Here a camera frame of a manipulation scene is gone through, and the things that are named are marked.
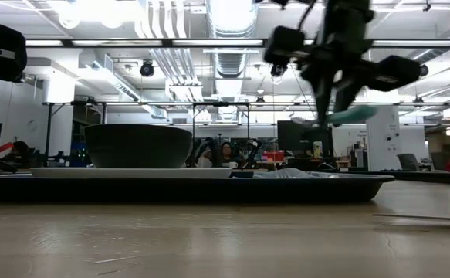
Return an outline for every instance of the black tray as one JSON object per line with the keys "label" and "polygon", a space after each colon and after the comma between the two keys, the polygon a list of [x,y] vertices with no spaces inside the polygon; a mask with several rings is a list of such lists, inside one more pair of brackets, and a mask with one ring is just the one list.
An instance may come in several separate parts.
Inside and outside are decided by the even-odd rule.
{"label": "black tray", "polygon": [[0,201],[362,202],[394,177],[352,178],[34,178],[0,175]]}
{"label": "black tray", "polygon": [[380,171],[380,172],[354,172],[359,175],[391,175],[401,181],[422,181],[431,183],[450,184],[450,172],[423,172],[423,171]]}

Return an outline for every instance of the chair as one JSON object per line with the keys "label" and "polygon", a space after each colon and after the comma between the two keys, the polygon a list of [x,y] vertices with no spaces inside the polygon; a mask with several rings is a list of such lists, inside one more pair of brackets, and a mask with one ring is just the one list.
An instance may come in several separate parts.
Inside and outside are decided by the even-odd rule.
{"label": "chair", "polygon": [[404,171],[420,171],[418,160],[414,154],[398,154],[401,169]]}

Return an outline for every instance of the ceiling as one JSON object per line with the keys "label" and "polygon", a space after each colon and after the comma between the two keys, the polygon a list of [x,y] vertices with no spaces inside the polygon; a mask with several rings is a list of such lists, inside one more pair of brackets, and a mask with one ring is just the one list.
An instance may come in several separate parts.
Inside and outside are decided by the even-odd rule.
{"label": "ceiling", "polygon": [[[118,1],[118,13],[123,15],[125,23],[117,29],[108,29],[100,22],[81,22],[74,29],[64,29],[59,25],[59,14],[57,11],[26,11],[24,9],[38,8],[50,9],[62,7],[68,3],[63,0],[53,1],[0,1],[0,23],[11,26],[22,32],[28,39],[109,39],[109,38],[137,38],[134,31],[133,20],[138,14],[136,1]],[[373,39],[447,39],[450,38],[450,0],[431,0],[432,9],[423,12],[425,0],[373,0],[373,9],[377,12],[374,20],[367,27],[367,36]],[[191,38],[207,38],[207,15],[205,11],[205,0],[185,0],[185,29]],[[230,11],[230,20],[233,20],[233,7]],[[259,7],[254,37],[267,38],[271,31],[278,25],[295,27],[304,11],[304,6],[290,5],[281,11],[273,3],[262,3]],[[313,38],[320,25],[323,14],[321,5],[316,6],[309,14],[304,31],[308,37]],[[163,11],[161,11],[161,28],[163,28]],[[203,95],[210,97],[215,94],[214,76],[210,54],[203,53],[204,49],[191,49],[198,79],[202,83]],[[275,101],[302,101],[303,95],[309,99],[311,95],[310,85],[298,77],[298,72],[293,68],[288,69],[279,85],[272,85],[269,74],[269,65],[262,61],[263,49],[256,49],[257,53],[249,54],[245,70],[246,80],[242,85],[242,94],[257,96],[257,90],[264,90],[264,94],[274,95]],[[365,54],[365,59],[380,61],[389,55],[410,56],[415,54],[416,49],[372,49]],[[115,62],[116,71],[131,86],[141,91],[146,99],[165,100],[164,88],[166,78],[159,67],[155,64],[155,74],[149,78],[143,78],[139,74],[143,59],[152,59],[148,49],[95,49],[96,56],[108,55]],[[29,56],[48,57],[59,59],[61,63],[63,53],[58,49],[30,49]],[[411,101],[416,94],[422,94],[430,90],[445,88],[450,84],[450,51],[426,63],[430,73],[426,78],[417,83],[401,88],[398,91],[400,101]],[[85,69],[78,66],[69,68],[80,78],[85,76]],[[98,100],[119,100],[119,93],[105,80],[87,78],[76,87],[77,94],[91,95]],[[433,98],[432,102],[450,100],[450,91]],[[422,116],[435,114],[442,110],[434,107]]]}

